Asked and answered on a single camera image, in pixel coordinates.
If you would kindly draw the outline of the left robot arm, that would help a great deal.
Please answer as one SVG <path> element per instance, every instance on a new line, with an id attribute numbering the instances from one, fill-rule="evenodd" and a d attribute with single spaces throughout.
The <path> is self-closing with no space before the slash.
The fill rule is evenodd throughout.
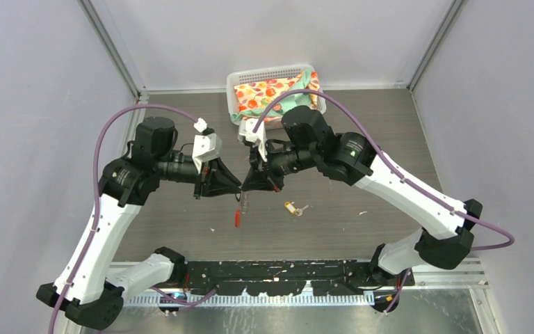
<path id="1" fill-rule="evenodd" d="M 220 158 L 221 139 L 203 120 L 195 129 L 193 151 L 184 154 L 175 148 L 178 131 L 171 119 L 148 118 L 137 126 L 126 153 L 104 167 L 79 244 L 56 281 L 39 287 L 40 301 L 75 324 L 102 331 L 126 301 L 146 289 L 160 283 L 176 288 L 186 281 L 185 257 L 166 247 L 115 275 L 108 268 L 128 227 L 163 181 L 192 184 L 195 198 L 240 191 L 241 183 Z"/>

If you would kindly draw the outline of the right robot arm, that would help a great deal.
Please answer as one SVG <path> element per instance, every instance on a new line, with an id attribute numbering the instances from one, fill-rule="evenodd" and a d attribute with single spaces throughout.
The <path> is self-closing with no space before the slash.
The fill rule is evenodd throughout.
<path id="1" fill-rule="evenodd" d="M 307 106 L 284 114 L 287 141 L 267 139 L 257 120 L 240 123 L 238 138 L 250 147 L 250 170 L 243 191 L 274 191 L 284 177 L 316 168 L 330 180 L 368 191 L 413 218 L 421 227 L 397 242 L 379 245 L 369 262 L 370 279 L 388 285 L 404 270 L 430 264 L 451 270 L 468 256 L 473 222 L 482 206 L 475 200 L 449 198 L 402 170 L 387 154 L 356 132 L 336 133 L 323 115 Z"/>

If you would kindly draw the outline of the metal key holder red handle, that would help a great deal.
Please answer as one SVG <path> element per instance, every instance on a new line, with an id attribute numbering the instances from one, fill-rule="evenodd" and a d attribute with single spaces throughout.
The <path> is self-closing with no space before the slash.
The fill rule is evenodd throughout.
<path id="1" fill-rule="evenodd" d="M 235 211 L 234 215 L 234 226 L 235 228 L 240 228 L 243 215 L 246 214 L 249 207 L 249 192 L 242 191 L 236 195 L 238 202 L 238 208 Z"/>

